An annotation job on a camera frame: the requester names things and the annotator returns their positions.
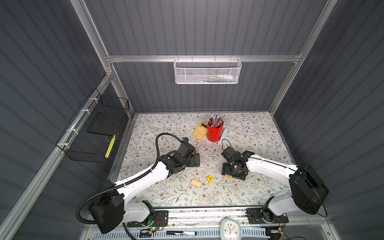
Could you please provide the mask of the printed wooden block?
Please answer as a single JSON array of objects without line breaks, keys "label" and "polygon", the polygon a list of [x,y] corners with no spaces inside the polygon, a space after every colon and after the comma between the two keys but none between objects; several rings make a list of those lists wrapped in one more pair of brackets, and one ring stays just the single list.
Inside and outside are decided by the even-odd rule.
[{"label": "printed wooden block", "polygon": [[230,176],[230,175],[225,175],[224,177],[231,179],[231,180],[235,179],[233,176]]}]

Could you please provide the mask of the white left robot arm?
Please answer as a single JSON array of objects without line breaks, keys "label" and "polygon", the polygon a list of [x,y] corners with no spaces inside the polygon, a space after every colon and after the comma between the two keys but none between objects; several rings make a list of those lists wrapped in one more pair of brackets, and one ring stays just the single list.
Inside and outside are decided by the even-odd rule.
[{"label": "white left robot arm", "polygon": [[122,181],[108,183],[111,187],[122,187],[95,197],[89,211],[96,221],[100,232],[107,234],[120,224],[137,223],[139,226],[151,226],[156,211],[148,201],[132,203],[131,200],[150,186],[166,180],[187,167],[198,167],[196,148],[182,142],[179,149],[171,151],[160,159],[154,169],[148,169]]}]

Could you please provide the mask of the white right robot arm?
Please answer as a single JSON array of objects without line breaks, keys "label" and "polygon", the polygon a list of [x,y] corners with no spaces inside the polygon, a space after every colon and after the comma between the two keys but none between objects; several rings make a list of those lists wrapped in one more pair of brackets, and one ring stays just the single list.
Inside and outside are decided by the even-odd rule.
[{"label": "white right robot arm", "polygon": [[226,160],[223,175],[244,181],[250,172],[259,173],[289,186],[284,195],[271,196],[262,206],[262,218],[267,223],[298,210],[316,215],[329,194],[328,187],[311,165],[283,164],[250,151],[240,153],[232,147],[224,149],[222,157]]}]

